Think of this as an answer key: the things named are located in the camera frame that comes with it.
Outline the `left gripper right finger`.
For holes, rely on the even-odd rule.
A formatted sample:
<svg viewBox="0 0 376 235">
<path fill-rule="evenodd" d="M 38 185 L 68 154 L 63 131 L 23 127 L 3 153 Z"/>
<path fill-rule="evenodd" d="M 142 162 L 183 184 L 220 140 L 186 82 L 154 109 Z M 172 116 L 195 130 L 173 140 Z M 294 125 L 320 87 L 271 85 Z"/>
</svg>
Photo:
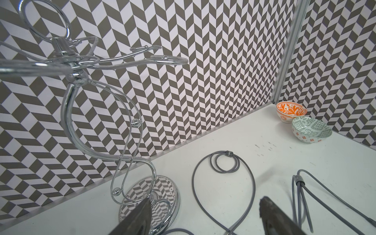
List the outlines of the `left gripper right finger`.
<svg viewBox="0 0 376 235">
<path fill-rule="evenodd" d="M 266 235 L 305 235 L 305 233 L 267 196 L 259 203 L 259 214 Z"/>
</svg>

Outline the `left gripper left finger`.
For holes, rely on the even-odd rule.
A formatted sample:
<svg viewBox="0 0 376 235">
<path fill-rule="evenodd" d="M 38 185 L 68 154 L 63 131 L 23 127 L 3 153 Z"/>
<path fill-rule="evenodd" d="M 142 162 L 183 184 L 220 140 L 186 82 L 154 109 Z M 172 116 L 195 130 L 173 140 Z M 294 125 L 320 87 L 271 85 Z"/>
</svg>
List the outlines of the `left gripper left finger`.
<svg viewBox="0 0 376 235">
<path fill-rule="evenodd" d="M 146 198 L 109 235 L 148 235 L 151 219 L 151 201 Z"/>
</svg>

